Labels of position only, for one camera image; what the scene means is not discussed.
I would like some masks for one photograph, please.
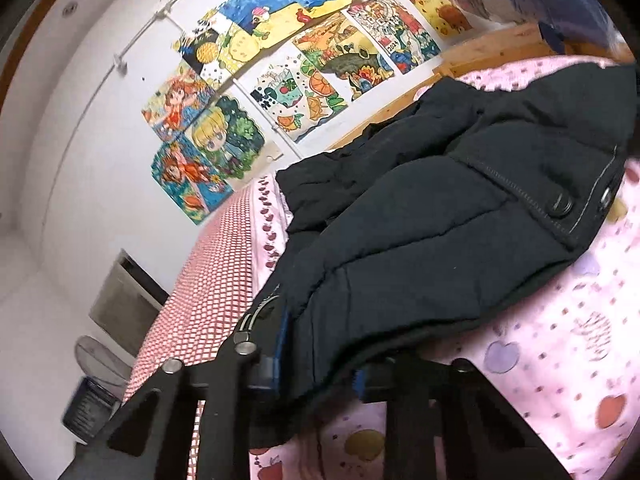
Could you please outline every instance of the black button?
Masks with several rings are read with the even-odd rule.
[[[554,200],[546,205],[546,212],[551,218],[564,218],[574,207],[574,201],[565,191],[561,192]]]

